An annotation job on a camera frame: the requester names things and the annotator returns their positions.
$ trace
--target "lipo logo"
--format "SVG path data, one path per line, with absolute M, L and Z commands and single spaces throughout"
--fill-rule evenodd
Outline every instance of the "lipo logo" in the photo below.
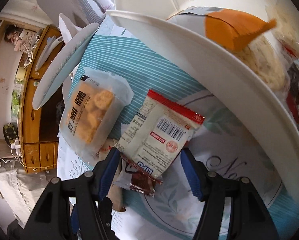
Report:
M 138 162 L 137 165 L 138 165 L 139 167 L 141 167 L 144 171 L 146 171 L 149 175 L 152 175 L 153 170 L 150 169 L 150 168 L 148 168 L 146 165 L 144 165 L 144 163 L 142 163 L 142 162 Z
M 156 134 L 156 133 L 154 133 L 154 132 L 151 132 L 150 135 L 153 136 L 156 140 L 160 141 L 160 142 L 163 143 L 163 144 L 164 144 L 165 141 L 166 141 L 164 138 L 160 137 L 158 134 Z

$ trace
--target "orange package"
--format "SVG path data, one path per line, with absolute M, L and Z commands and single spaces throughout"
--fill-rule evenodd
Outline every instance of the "orange package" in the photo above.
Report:
M 192 30 L 231 51 L 240 51 L 262 33 L 274 28 L 276 20 L 265 22 L 242 11 L 216 7 L 190 7 L 168 21 Z

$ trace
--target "cabinet handle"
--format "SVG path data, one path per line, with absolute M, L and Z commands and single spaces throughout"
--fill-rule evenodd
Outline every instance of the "cabinet handle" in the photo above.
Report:
M 30 116 L 32 118 L 32 121 L 34 121 L 34 118 L 35 118 L 35 109 L 32 109 L 32 112 L 31 112 Z

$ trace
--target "drawer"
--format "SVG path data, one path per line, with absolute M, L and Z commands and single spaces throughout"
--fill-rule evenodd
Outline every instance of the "drawer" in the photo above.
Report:
M 57 168 L 57 156 L 58 156 L 58 142 L 55 143 L 55 147 L 54 147 L 54 168 Z
M 36 64 L 39 60 L 40 55 L 42 54 L 46 44 L 47 44 L 47 38 L 49 37 L 53 37 L 55 36 L 56 38 L 58 38 L 59 36 L 61 36 L 61 33 L 54 28 L 49 28 L 46 35 L 43 38 L 43 41 L 37 51 L 37 54 L 35 56 L 34 62 L 33 62 L 33 66 L 30 72 L 29 77 L 30 78 L 34 78 L 34 79 L 41 79 L 44 75 L 44 73 L 46 72 L 47 68 L 49 67 L 49 65 L 51 64 L 52 60 L 56 57 L 56 55 L 60 52 L 60 50 L 62 49 L 64 42 L 61 42 L 60 44 L 58 44 L 56 46 L 56 48 L 54 48 L 54 50 L 51 52 L 51 54 L 48 56 L 48 59 L 44 62 L 44 64 L 42 65 L 42 67 L 36 72 L 35 71 L 35 67 Z
M 40 167 L 39 161 L 39 144 L 25 144 L 23 148 L 25 165 L 28 167 Z M 25 168 L 27 173 L 39 172 L 40 168 L 36 168 L 36 170 L 32 168 Z
M 33 97 L 36 91 L 33 79 L 29 79 L 27 83 L 24 108 L 23 108 L 23 143 L 38 143 L 39 141 L 39 123 L 41 120 L 42 109 L 33 109 Z
M 39 144 L 39 156 L 41 160 L 42 170 L 48 170 L 54 168 L 54 150 L 55 143 L 40 143 Z

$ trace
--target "metal screw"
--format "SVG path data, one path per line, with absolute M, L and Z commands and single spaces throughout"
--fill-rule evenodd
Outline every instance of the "metal screw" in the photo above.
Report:
M 214 177 L 216 177 L 217 173 L 216 173 L 215 171 L 209 171 L 209 172 L 207 173 L 207 175 L 208 175 L 209 177 L 211 177 L 211 178 L 214 178 Z
M 241 178 L 241 181 L 242 181 L 243 183 L 245 183 L 245 184 L 248 184 L 248 183 L 249 183 L 249 179 L 246 178 L 246 177 Z
M 59 178 L 58 178 L 58 177 L 54 177 L 54 178 L 51 179 L 51 182 L 52 182 L 53 184 L 56 184 L 56 183 L 59 182 Z
M 87 172 L 84 173 L 84 176 L 89 178 L 89 177 L 93 176 L 93 172 L 92 171 L 87 171 Z

